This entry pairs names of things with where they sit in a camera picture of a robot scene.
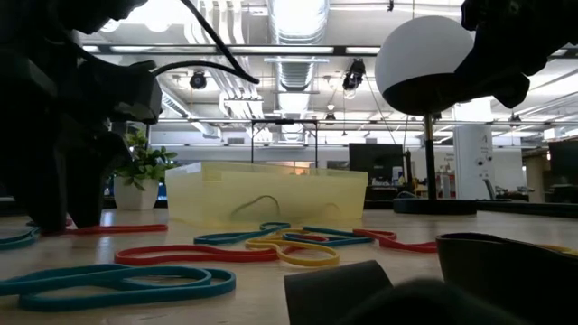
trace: black base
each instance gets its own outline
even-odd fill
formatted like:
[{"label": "black base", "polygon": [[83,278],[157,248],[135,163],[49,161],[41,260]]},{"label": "black base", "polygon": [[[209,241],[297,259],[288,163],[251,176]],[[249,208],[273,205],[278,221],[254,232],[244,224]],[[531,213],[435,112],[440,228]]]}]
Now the black base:
[{"label": "black base", "polygon": [[431,216],[467,216],[478,213],[473,200],[396,199],[394,212]]}]

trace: white pillar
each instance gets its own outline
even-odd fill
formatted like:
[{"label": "white pillar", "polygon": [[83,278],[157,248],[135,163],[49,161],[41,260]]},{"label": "white pillar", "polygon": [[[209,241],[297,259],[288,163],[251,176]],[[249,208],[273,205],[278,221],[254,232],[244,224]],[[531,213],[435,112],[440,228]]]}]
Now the white pillar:
[{"label": "white pillar", "polygon": [[[491,121],[489,98],[456,104],[454,118],[459,121]],[[456,190],[461,200],[488,200],[484,180],[495,183],[492,133],[490,125],[459,125],[453,131],[456,163]]]}]

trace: ceiling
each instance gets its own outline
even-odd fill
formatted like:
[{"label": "ceiling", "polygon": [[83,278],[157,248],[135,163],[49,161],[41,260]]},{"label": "ceiling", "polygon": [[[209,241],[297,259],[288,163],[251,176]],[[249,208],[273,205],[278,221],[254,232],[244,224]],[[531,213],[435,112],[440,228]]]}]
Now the ceiling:
[{"label": "ceiling", "polygon": [[[459,21],[460,5],[462,0],[418,0],[415,4],[409,1],[396,1],[393,12],[387,11],[386,1],[371,0],[339,0],[330,1],[330,12],[327,21],[326,34],[323,45],[349,45],[349,46],[378,46],[400,24],[428,14],[446,15]],[[219,3],[227,4],[228,13],[232,13],[232,2],[215,1],[214,25],[219,25]],[[242,1],[242,32],[245,41],[250,44],[271,44],[269,33],[269,17],[267,5],[264,0]],[[142,8],[136,9],[131,16],[113,32],[99,32],[93,35],[82,35],[81,40],[87,43],[113,43],[113,44],[188,44],[184,35],[184,24],[193,23],[192,16],[187,12],[179,0],[149,0]],[[232,24],[232,14],[228,22]],[[144,23],[160,25],[170,24],[165,32],[152,32]],[[207,59],[198,56],[166,56],[154,55],[114,55],[103,56],[105,60],[117,64],[132,64],[140,60],[154,60],[158,66],[176,62],[179,60]],[[279,112],[277,101],[278,86],[275,78],[275,64],[264,62],[266,56],[250,56],[248,63],[249,73],[261,80],[257,88],[258,95],[263,99],[263,113],[273,114]],[[329,112],[327,106],[335,106],[334,112],[338,119],[369,120],[387,117],[391,120],[405,120],[406,116],[392,109],[378,94],[374,80],[375,59],[364,58],[367,69],[368,81],[365,80],[358,88],[353,99],[344,99],[343,91],[339,84],[345,70],[351,64],[351,57],[330,57],[327,62],[318,63],[313,76],[311,97],[309,105],[301,118],[311,119],[325,118]],[[531,91],[524,103],[514,109],[516,114],[522,114],[523,121],[578,121],[578,97],[565,97],[576,91],[574,85],[578,84],[578,68],[574,60],[552,60],[546,68],[531,77]],[[211,78],[208,78],[208,86],[204,90],[192,90],[189,86],[189,78],[193,69],[172,70],[160,77],[163,85],[186,105],[191,116],[195,117],[226,117],[219,109],[221,91]],[[512,110],[503,107],[496,100],[491,102],[492,117],[495,120],[507,121]],[[170,110],[165,110],[164,118],[178,117]],[[452,118],[452,111],[443,113],[444,119]],[[328,129],[339,129],[343,125],[326,125]],[[384,126],[379,125],[347,125],[353,129],[376,129]],[[421,129],[421,126],[410,126],[410,130]],[[507,133],[508,126],[495,126],[497,132]],[[525,141],[532,139],[541,142],[542,132],[548,127],[527,127],[524,133],[514,136],[525,137]],[[157,131],[195,131],[190,124],[159,124],[154,126]]]}]

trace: yellow rubber band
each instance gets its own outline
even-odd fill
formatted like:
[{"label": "yellow rubber band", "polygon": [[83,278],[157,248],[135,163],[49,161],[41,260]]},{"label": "yellow rubber band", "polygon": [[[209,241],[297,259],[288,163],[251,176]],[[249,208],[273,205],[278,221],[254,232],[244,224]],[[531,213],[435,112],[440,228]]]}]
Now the yellow rubber band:
[{"label": "yellow rubber band", "polygon": [[568,247],[555,246],[555,245],[540,245],[540,246],[541,246],[541,247],[544,247],[544,248],[552,249],[552,250],[557,251],[557,252],[560,252],[560,253],[565,253],[565,254],[577,255],[577,256],[578,256],[578,250],[571,249],[571,248],[568,248]]},{"label": "yellow rubber band", "polygon": [[[296,230],[296,229],[284,229],[285,232],[299,232],[303,233],[303,230]],[[294,246],[300,247],[305,249],[311,249],[316,251],[321,251],[323,253],[327,253],[331,255],[329,258],[324,259],[311,259],[311,258],[300,258],[287,255],[283,253],[281,246]],[[310,267],[320,267],[320,266],[333,266],[338,265],[340,262],[340,255],[337,253],[336,250],[329,248],[327,246],[315,245],[315,244],[307,244],[307,243],[299,243],[289,240],[283,240],[282,236],[272,235],[260,238],[253,238],[249,239],[245,242],[246,248],[273,248],[277,252],[277,256],[282,261],[285,261],[292,265],[300,265],[300,266],[310,266]]]}]

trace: white spherical lamp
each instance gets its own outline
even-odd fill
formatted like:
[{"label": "white spherical lamp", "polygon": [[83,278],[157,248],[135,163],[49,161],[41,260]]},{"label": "white spherical lamp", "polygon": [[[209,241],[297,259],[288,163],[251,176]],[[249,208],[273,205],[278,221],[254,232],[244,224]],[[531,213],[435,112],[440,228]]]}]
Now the white spherical lamp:
[{"label": "white spherical lamp", "polygon": [[472,48],[470,34],[450,18],[425,16],[404,23],[379,50],[379,92],[402,113],[439,113],[454,104],[444,94],[457,86],[453,73]]}]

